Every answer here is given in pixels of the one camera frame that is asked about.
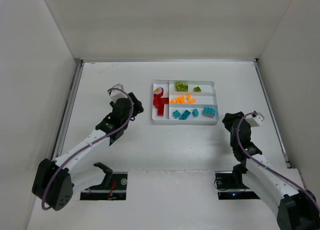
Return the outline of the teal cloud lego piece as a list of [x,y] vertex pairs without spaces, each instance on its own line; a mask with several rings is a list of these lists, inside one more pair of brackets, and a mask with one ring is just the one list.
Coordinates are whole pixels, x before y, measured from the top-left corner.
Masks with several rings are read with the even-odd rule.
[[213,118],[216,115],[216,110],[214,108],[205,107],[202,111],[202,114],[204,116]]

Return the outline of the blue lego brick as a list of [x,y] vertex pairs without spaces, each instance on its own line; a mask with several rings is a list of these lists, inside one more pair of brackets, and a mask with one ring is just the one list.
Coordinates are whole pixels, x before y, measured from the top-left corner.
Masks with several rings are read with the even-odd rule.
[[197,117],[197,116],[199,115],[199,111],[198,111],[197,109],[194,109],[194,110],[192,111],[192,115],[193,115],[194,117]]

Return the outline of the red lego with blue brick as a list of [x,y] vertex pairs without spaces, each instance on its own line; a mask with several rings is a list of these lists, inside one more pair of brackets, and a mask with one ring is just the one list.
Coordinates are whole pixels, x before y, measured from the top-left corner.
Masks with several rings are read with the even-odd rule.
[[159,96],[154,96],[153,97],[153,105],[156,109],[159,109],[159,107],[161,106],[161,97]]

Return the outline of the red rectangular lego brick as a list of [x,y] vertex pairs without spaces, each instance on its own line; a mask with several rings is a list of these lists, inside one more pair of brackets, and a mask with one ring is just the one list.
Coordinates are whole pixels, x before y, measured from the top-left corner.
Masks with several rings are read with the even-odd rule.
[[165,106],[164,105],[159,105],[158,108],[157,108],[157,115],[158,116],[163,116],[164,115],[164,108]]

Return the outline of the orange half round lego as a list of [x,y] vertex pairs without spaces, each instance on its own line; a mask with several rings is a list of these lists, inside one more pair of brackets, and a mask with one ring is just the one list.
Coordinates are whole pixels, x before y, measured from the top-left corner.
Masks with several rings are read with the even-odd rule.
[[193,103],[195,103],[196,102],[196,100],[195,99],[190,99],[190,100],[188,100],[188,102],[186,102],[187,104],[193,104]]

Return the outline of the red flower lego piece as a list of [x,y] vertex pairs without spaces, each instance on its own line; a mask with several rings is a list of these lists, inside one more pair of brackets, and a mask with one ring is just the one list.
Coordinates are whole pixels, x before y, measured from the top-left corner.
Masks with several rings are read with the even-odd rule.
[[154,92],[153,92],[153,96],[154,98],[161,98],[164,94],[164,89],[162,87],[158,87]]

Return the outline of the teal square lego brick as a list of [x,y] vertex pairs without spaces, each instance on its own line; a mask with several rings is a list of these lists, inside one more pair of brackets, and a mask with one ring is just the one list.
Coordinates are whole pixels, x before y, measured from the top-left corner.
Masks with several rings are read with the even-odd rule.
[[181,116],[181,113],[178,111],[178,110],[175,110],[173,113],[172,113],[172,116],[177,119]]

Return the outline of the green lego brick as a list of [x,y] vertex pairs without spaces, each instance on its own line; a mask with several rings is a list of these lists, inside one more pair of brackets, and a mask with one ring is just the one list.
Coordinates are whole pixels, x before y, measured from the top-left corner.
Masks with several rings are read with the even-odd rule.
[[182,85],[182,91],[188,92],[188,85],[187,84]]
[[180,82],[175,83],[176,91],[184,91],[184,85]]

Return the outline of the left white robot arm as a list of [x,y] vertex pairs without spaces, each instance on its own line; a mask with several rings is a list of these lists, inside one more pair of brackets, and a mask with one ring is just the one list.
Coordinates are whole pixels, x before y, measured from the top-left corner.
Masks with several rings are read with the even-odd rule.
[[113,171],[99,159],[98,146],[111,146],[127,129],[129,122],[143,113],[142,103],[130,92],[108,90],[111,113],[98,123],[79,144],[55,159],[43,159],[36,171],[31,192],[41,200],[44,211],[64,208],[77,191],[107,184]]

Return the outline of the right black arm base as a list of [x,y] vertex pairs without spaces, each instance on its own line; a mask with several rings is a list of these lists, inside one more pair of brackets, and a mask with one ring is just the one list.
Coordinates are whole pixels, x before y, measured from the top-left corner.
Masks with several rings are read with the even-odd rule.
[[259,200],[249,187],[243,184],[246,168],[237,164],[231,171],[215,171],[214,187],[219,200]]

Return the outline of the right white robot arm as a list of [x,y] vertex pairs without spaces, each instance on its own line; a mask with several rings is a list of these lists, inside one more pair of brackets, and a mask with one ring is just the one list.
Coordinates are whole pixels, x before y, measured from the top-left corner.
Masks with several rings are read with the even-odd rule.
[[277,172],[251,141],[251,128],[260,126],[263,120],[256,111],[227,113],[222,120],[239,161],[232,170],[235,182],[253,190],[275,215],[281,230],[318,230],[320,207],[313,193]]

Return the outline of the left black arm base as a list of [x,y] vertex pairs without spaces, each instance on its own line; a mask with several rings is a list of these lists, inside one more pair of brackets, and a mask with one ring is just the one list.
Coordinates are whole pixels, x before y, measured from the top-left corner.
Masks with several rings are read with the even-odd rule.
[[128,172],[114,172],[105,164],[94,166],[103,172],[103,179],[81,191],[81,201],[124,201],[127,198]]

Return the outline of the green lego brick in tray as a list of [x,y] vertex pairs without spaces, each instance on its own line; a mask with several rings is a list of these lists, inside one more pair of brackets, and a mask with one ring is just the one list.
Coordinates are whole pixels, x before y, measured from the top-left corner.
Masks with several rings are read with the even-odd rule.
[[188,85],[187,84],[182,85],[182,91],[188,92]]

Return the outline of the white divided sorting tray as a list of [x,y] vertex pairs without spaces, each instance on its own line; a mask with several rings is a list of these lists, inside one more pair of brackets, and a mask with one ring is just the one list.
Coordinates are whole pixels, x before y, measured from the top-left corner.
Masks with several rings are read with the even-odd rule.
[[153,81],[151,117],[156,124],[215,125],[219,111],[213,81]]

